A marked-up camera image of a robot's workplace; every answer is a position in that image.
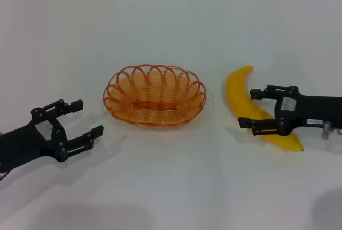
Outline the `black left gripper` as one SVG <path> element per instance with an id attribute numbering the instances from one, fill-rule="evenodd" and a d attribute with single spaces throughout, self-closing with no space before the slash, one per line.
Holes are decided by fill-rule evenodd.
<path id="1" fill-rule="evenodd" d="M 18 129 L 0 135 L 0 173 L 11 170 L 43 156 L 50 156 L 59 162 L 68 157 L 91 150 L 95 139 L 103 135 L 104 127 L 99 125 L 91 131 L 68 141 L 65 130 L 58 117 L 83 109 L 83 101 L 68 104 L 60 99 L 42 108 L 31 110 L 31 121 Z M 47 140 L 36 125 L 48 122 L 52 126 L 50 139 Z"/>

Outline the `right wrist metal connector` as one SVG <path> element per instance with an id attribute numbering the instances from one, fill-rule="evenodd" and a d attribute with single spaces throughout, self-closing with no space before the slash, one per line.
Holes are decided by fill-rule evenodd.
<path id="1" fill-rule="evenodd" d="M 331 122 L 325 121 L 325 122 L 323 123 L 323 127 L 322 127 L 321 138 L 322 138 L 322 139 L 328 139 L 328 138 L 329 138 L 329 135 L 330 135 L 331 133 L 333 133 L 334 131 L 336 131 L 338 135 L 342 135 L 342 129 L 340 129 L 340 128 L 334 128 Z"/>

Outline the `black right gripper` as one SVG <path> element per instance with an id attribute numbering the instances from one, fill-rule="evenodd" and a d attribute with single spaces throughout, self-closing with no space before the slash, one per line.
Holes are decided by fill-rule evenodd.
<path id="1" fill-rule="evenodd" d="M 298 87 L 267 85 L 264 90 L 251 89 L 252 100 L 274 99 L 275 119 L 239 117 L 241 128 L 250 129 L 254 136 L 287 136 L 299 127 L 322 128 L 325 121 L 342 129 L 342 97 L 307 96 Z"/>

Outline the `orange woven plastic basket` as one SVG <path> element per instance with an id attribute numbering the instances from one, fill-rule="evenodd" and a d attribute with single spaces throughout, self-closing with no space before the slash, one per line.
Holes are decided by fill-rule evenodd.
<path id="1" fill-rule="evenodd" d="M 178 127 L 192 121 L 206 103 L 196 74 L 178 66 L 127 66 L 103 91 L 106 111 L 115 119 L 148 127 Z"/>

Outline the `yellow banana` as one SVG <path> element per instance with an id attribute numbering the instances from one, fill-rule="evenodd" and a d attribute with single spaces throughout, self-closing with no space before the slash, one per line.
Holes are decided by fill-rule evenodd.
<path id="1" fill-rule="evenodd" d="M 253 71 L 252 66 L 244 66 L 233 71 L 227 78 L 226 98 L 229 107 L 236 118 L 250 118 L 251 120 L 268 120 L 274 117 L 268 112 L 260 109 L 247 93 L 246 78 Z M 288 151 L 301 152 L 304 150 L 300 139 L 295 133 L 288 136 L 262 135 L 263 141 L 271 143 Z"/>

